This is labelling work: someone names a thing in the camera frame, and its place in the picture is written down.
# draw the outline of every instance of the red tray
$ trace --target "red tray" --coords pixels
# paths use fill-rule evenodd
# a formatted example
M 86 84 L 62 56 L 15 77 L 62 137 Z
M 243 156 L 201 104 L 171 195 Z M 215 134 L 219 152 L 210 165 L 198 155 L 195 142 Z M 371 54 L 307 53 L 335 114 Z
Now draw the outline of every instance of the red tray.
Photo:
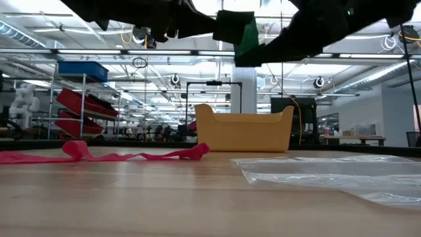
M 59 115 L 59 119 L 80 119 L 78 115 L 73 113 L 69 113 L 63 111 Z M 61 130 L 65 131 L 68 135 L 72 136 L 73 138 L 80 138 L 80 122 L 79 121 L 65 121 L 65 120 L 58 120 L 55 121 L 55 124 L 61 128 Z M 99 126 L 92 120 L 88 119 L 87 117 L 84 118 L 84 128 L 83 128 L 83 136 L 85 137 L 93 137 L 95 135 L 101 134 L 103 131 L 103 127 Z
M 56 100 L 76 115 L 80 115 L 80 111 L 82 110 L 81 94 L 64 88 Z M 105 108 L 95 100 L 85 96 L 84 114 L 91 118 L 115 121 L 119 112 L 113 108 Z

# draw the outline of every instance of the red cloth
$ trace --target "red cloth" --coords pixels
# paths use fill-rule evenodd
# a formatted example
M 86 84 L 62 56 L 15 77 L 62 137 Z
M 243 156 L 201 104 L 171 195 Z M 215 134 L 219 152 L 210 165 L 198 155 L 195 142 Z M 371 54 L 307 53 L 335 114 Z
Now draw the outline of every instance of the red cloth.
M 191 149 L 175 151 L 166 155 L 150 155 L 146 153 L 117 155 L 115 153 L 111 153 L 102 157 L 94 157 L 89 152 L 87 144 L 84 141 L 66 142 L 62 149 L 64 153 L 70 156 L 70 158 L 43 157 L 37 155 L 26 155 L 13 151 L 0 151 L 0 164 L 68 163 L 81 161 L 83 158 L 87 159 L 88 161 L 127 161 L 128 159 L 140 155 L 146 158 L 148 161 L 176 160 L 171 157 L 198 161 L 204 154 L 209 152 L 209 146 L 207 144 L 199 144 Z

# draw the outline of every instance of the yellow bin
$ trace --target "yellow bin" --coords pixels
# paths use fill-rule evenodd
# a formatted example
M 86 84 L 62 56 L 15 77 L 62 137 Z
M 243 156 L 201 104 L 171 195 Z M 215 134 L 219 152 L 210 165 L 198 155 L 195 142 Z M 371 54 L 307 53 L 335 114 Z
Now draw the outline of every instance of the yellow bin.
M 293 106 L 271 115 L 213 113 L 209 105 L 196 105 L 199 143 L 211 151 L 285 152 L 291 136 Z

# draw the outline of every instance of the table surface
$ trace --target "table surface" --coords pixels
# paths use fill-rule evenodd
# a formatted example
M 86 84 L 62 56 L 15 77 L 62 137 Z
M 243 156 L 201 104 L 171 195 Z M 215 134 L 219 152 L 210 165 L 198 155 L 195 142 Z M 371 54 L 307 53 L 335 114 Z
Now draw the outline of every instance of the table surface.
M 92 147 L 110 152 L 168 149 Z M 61 151 L 25 151 L 61 156 Z M 0 236 L 419 236 L 421 211 L 337 190 L 248 184 L 233 158 L 345 157 L 332 151 L 210 153 L 201 161 L 0 166 Z
M 320 137 L 324 139 L 386 140 L 386 138 L 382 136 L 324 136 L 324 135 L 321 135 Z

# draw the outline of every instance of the blue bin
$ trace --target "blue bin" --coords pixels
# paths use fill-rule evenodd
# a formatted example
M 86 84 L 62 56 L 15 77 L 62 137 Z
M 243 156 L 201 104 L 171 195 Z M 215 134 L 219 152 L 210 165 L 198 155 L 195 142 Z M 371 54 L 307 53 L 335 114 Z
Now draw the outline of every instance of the blue bin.
M 59 74 L 64 74 L 63 77 L 81 83 L 83 74 L 90 77 L 86 79 L 88 83 L 108 82 L 108 70 L 97 62 L 59 62 Z

